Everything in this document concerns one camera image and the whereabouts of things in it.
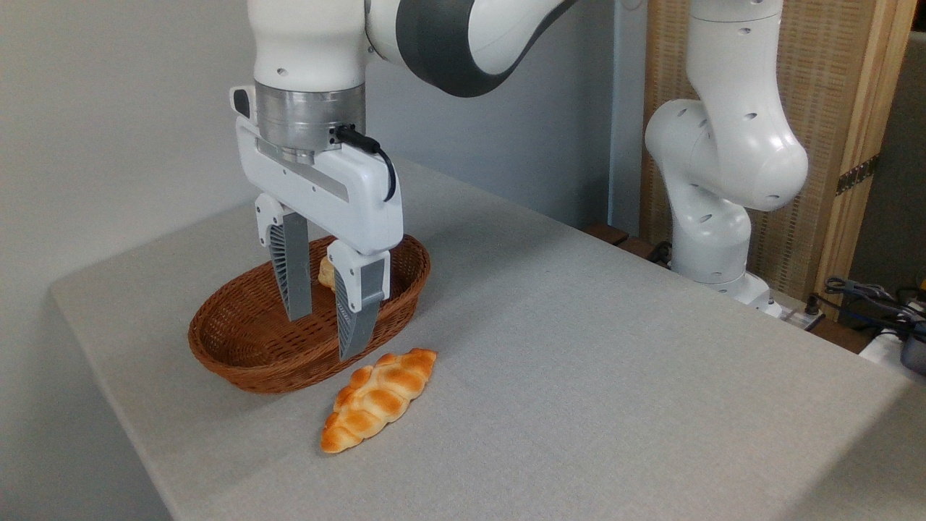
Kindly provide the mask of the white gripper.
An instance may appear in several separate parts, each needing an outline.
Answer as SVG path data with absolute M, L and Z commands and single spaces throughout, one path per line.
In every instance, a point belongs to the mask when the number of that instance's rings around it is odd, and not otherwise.
M 396 174 L 379 153 L 348 142 L 365 131 L 366 89 L 243 85 L 231 89 L 229 103 L 242 171 L 263 192 L 255 201 L 259 242 L 268 248 L 291 322 L 312 313 L 307 220 L 338 239 L 328 247 L 328 260 L 339 357 L 349 360 L 373 337 L 381 303 L 391 296 L 387 250 L 404 235 Z

